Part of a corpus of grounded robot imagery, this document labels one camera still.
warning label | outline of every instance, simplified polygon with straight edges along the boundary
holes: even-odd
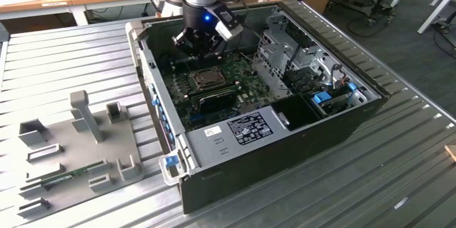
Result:
[[[241,145],[273,134],[258,112],[228,122],[228,126]]]

